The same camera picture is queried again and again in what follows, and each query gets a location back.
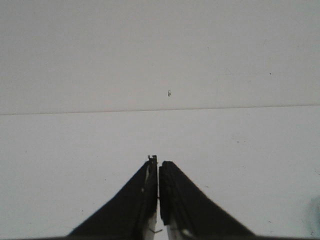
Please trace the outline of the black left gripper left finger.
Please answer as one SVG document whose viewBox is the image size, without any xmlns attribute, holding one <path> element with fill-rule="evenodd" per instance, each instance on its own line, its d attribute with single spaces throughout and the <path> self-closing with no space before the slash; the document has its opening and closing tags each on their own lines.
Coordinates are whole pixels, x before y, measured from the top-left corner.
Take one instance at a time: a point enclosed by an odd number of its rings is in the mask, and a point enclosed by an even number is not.
<svg viewBox="0 0 320 240">
<path fill-rule="evenodd" d="M 119 192 L 69 237 L 153 237 L 158 205 L 157 156 L 149 155 Z"/>
</svg>

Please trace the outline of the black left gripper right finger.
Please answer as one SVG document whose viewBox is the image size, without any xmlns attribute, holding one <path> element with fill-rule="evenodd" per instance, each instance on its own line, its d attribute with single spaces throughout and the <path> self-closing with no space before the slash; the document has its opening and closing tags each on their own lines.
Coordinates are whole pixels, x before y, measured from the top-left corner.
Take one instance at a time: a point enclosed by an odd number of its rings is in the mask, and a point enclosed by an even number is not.
<svg viewBox="0 0 320 240">
<path fill-rule="evenodd" d="M 159 167 L 160 217 L 169 236 L 254 236 L 172 161 Z"/>
</svg>

